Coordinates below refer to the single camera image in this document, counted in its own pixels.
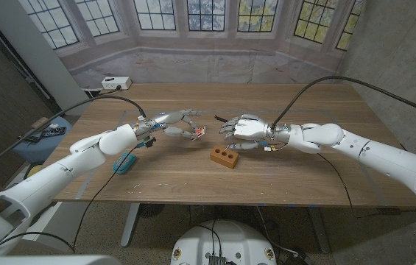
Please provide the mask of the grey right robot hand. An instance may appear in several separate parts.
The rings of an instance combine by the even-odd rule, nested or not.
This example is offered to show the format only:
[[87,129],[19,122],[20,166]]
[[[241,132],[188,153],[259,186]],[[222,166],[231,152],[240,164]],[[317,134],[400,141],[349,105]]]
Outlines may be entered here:
[[273,129],[270,124],[252,114],[242,114],[226,121],[219,134],[225,134],[229,149],[256,149],[265,147],[272,151],[276,145],[286,146],[289,142],[288,129]]

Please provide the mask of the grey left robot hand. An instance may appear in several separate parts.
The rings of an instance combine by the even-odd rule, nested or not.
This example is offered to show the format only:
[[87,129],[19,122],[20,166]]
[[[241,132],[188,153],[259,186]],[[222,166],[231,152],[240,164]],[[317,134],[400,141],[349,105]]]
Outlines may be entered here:
[[[200,116],[200,112],[195,109],[186,109],[170,113],[160,113],[151,119],[142,118],[142,120],[139,120],[133,127],[133,131],[138,140],[149,137],[153,132],[163,130],[168,136],[183,136],[194,141],[204,134],[205,128],[198,127],[190,119],[190,116]],[[171,126],[171,124],[178,123],[179,121],[187,123],[191,127],[191,131]]]

